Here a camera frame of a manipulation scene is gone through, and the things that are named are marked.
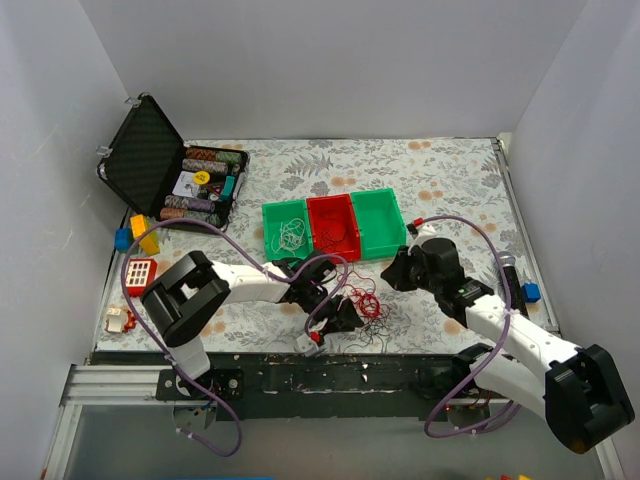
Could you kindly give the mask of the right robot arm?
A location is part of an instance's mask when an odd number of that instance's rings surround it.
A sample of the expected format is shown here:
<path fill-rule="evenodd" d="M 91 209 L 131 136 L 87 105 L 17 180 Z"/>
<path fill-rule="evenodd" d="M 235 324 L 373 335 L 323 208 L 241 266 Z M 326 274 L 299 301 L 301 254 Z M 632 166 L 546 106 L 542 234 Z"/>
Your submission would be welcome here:
<path fill-rule="evenodd" d="M 431 238 L 399 248 L 381 277 L 400 292 L 425 290 L 441 311 L 495 342 L 472 349 L 452 373 L 464 397 L 496 392 L 544 419 L 569 450 L 583 454 L 635 419 L 613 357 L 582 348 L 509 312 L 487 285 L 467 276 L 455 244 Z"/>

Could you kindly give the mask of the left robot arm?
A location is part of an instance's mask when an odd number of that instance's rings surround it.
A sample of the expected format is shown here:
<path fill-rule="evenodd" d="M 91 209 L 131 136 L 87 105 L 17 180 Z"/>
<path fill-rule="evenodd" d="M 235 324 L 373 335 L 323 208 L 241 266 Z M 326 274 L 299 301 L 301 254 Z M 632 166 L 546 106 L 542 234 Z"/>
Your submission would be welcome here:
<path fill-rule="evenodd" d="M 182 371 L 178 387 L 188 398 L 200 400 L 213 386 L 200 333 L 224 305 L 298 305 L 311 318 L 309 332 L 298 340 L 308 355 L 322 348 L 325 336 L 362 328 L 364 321 L 353 301 L 330 295 L 324 286 L 335 270 L 334 262 L 319 250 L 304 259 L 288 257 L 259 268 L 214 262 L 192 251 L 143 291 L 141 303 Z"/>

